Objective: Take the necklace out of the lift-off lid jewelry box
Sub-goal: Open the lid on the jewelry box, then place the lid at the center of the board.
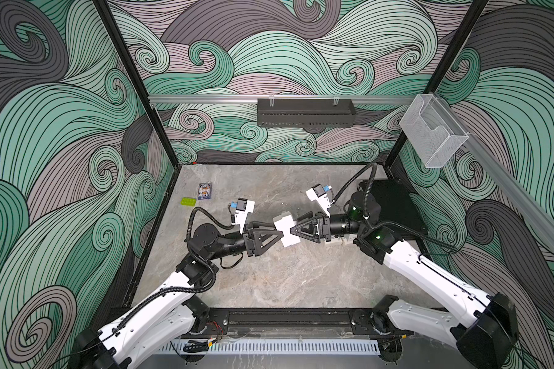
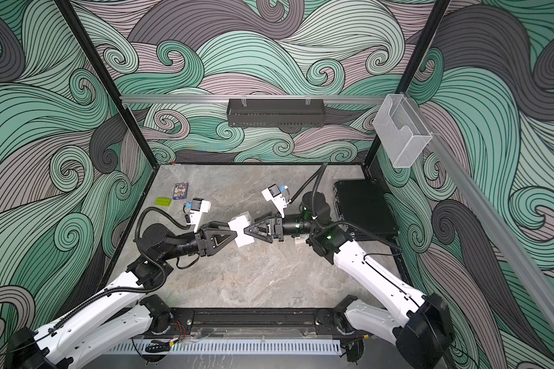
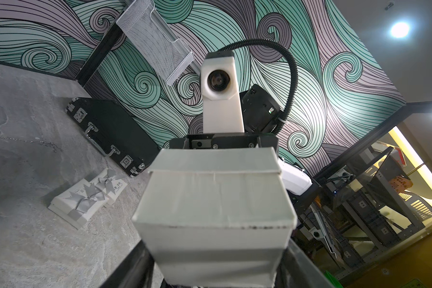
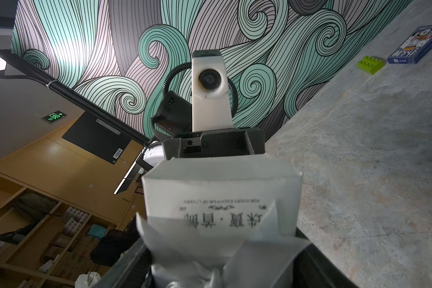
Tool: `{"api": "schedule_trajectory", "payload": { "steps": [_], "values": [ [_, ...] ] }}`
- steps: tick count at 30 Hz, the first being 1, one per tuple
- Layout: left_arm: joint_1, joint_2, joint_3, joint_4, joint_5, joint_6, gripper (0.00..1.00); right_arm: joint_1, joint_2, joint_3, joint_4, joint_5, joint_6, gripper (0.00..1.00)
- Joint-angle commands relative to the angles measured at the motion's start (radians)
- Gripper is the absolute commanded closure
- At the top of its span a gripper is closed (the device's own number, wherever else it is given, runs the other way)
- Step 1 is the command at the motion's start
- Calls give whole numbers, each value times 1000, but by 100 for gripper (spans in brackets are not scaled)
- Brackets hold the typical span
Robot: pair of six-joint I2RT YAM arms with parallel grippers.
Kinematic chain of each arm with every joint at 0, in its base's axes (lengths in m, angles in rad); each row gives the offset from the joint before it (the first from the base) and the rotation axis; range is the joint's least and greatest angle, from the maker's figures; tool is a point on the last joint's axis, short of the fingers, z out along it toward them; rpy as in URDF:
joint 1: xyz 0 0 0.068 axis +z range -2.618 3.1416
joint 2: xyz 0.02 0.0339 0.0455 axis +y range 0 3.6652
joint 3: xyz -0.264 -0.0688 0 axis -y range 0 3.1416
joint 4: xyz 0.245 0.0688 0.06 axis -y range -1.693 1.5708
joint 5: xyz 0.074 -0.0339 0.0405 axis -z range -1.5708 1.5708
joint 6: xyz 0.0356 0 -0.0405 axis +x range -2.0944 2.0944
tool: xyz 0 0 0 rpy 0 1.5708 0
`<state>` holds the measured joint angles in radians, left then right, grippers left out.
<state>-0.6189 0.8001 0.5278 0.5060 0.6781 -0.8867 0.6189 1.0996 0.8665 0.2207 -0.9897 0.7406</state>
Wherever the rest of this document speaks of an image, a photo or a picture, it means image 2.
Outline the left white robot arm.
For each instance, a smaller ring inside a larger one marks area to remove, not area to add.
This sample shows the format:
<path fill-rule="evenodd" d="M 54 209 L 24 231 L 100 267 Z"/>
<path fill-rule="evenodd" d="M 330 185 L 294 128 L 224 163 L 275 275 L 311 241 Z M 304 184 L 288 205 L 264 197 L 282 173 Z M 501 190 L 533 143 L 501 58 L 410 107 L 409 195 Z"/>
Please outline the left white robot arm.
<path fill-rule="evenodd" d="M 172 273 L 172 259 L 217 254 L 238 233 L 229 224 L 180 224 L 160 208 L 149 207 L 135 226 L 139 257 L 100 292 L 35 331 L 22 328 L 9 338 L 5 368 L 82 368 L 111 348 L 171 327 L 171 308 L 158 291 Z"/>

